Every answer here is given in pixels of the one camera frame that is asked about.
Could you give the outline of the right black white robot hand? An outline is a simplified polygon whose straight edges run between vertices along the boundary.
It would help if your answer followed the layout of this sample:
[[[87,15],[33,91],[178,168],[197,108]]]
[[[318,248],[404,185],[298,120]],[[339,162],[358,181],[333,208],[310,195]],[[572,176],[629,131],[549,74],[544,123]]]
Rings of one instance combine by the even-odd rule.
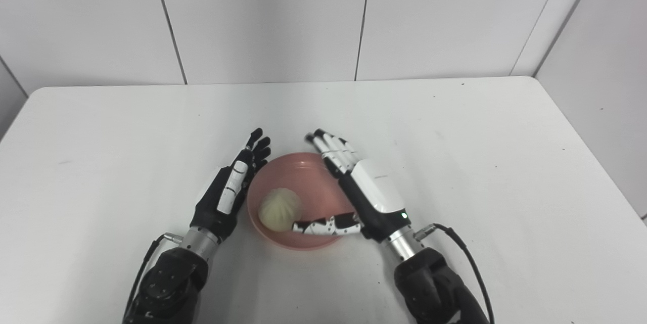
[[[362,234],[377,243],[390,243],[404,234],[411,225],[404,199],[379,164],[361,158],[348,140],[322,129],[306,135],[305,140],[320,153],[354,210],[293,222],[292,232],[326,236]]]

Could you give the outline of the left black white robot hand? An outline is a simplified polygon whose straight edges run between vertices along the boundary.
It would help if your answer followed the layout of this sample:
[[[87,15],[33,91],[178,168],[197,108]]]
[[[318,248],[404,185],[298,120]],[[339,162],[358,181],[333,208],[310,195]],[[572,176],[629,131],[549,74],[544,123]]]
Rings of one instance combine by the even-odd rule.
[[[247,197],[256,174],[268,163],[271,139],[262,128],[250,133],[245,146],[233,162],[221,168],[196,204],[190,227],[213,235],[224,242],[238,224],[238,212]]]

